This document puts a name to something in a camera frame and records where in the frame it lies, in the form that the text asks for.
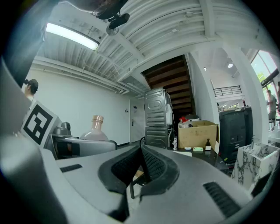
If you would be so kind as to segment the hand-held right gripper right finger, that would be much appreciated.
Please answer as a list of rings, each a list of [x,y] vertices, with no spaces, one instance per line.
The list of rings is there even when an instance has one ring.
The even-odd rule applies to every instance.
[[[149,146],[173,160],[179,176],[165,193],[143,196],[129,217],[129,224],[216,224],[226,216],[206,188],[217,184],[217,196],[228,195],[225,202],[234,201],[237,211],[252,199],[251,194],[219,169],[199,158],[171,150]]]

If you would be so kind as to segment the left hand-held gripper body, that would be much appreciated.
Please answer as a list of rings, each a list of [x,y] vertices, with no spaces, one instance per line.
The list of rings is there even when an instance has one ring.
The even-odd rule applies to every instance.
[[[36,101],[28,111],[21,126],[21,134],[39,148],[50,150],[55,159],[80,155],[80,146],[73,141],[71,126]]]

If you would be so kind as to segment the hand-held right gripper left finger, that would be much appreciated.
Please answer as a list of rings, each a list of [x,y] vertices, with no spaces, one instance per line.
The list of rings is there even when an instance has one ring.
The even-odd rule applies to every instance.
[[[138,146],[86,157],[57,160],[72,187],[68,202],[74,224],[144,224],[140,210],[129,213],[126,189],[140,166]]]

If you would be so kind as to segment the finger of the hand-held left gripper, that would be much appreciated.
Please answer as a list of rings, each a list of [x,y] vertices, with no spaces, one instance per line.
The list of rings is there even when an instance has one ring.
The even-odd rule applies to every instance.
[[[92,156],[117,150],[117,143],[112,140],[65,138],[65,142],[71,145],[71,153],[74,156]]]

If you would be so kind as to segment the small pinkish bottle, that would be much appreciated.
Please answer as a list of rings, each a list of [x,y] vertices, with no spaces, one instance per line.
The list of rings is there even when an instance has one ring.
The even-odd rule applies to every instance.
[[[93,115],[91,130],[83,133],[79,138],[83,140],[104,140],[108,141],[108,137],[102,132],[103,116]]]

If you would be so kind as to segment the black countertop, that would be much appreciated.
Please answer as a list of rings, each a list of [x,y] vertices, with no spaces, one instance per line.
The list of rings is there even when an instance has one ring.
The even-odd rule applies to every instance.
[[[228,173],[228,170],[229,170],[228,166],[225,164],[224,160],[213,149],[203,151],[203,152],[202,151],[196,152],[193,150],[181,150],[180,149],[180,150],[175,150],[174,152],[179,153],[179,154],[184,154],[184,155],[194,157],[194,158],[199,158],[199,159],[211,164],[212,166],[214,166],[221,172],[223,172],[225,174]]]

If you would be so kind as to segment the white door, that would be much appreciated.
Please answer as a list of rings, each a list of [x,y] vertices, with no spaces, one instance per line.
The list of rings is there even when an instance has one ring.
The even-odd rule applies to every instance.
[[[130,143],[139,141],[145,136],[144,101],[130,100],[129,102]]]

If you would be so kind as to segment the brown cardboard box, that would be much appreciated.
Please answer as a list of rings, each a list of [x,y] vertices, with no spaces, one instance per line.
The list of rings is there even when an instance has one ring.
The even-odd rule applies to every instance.
[[[211,148],[216,150],[219,143],[219,126],[207,120],[193,121],[192,127],[178,126],[178,148],[203,147],[205,148],[209,139]]]

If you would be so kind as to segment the white marble-pattern box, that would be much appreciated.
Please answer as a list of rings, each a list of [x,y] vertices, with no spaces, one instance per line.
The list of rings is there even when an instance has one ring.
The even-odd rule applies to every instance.
[[[231,178],[250,193],[257,182],[271,174],[280,156],[280,148],[263,143],[239,147]]]

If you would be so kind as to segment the large black cabinet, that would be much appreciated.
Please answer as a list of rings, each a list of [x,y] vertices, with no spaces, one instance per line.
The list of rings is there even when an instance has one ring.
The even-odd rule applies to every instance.
[[[249,145],[253,136],[252,108],[233,108],[219,112],[219,156],[227,164],[236,161],[238,149]]]

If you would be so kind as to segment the ceiling strip light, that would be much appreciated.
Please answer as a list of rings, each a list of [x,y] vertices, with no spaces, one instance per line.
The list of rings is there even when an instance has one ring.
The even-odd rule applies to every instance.
[[[100,44],[95,39],[90,38],[83,33],[53,23],[47,23],[46,32],[69,39],[93,51],[95,51]]]

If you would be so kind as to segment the wooden staircase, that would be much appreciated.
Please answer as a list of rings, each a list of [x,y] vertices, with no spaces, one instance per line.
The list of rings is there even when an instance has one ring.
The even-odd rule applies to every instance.
[[[142,72],[151,89],[164,88],[177,119],[195,114],[189,68],[184,55],[161,62]]]

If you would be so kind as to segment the black metal railing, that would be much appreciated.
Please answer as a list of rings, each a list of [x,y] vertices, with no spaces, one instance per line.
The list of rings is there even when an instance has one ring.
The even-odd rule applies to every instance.
[[[214,88],[213,91],[214,91],[214,95],[216,97],[236,95],[236,94],[241,94],[242,93],[240,85],[230,86],[230,87],[222,87],[222,88]]]

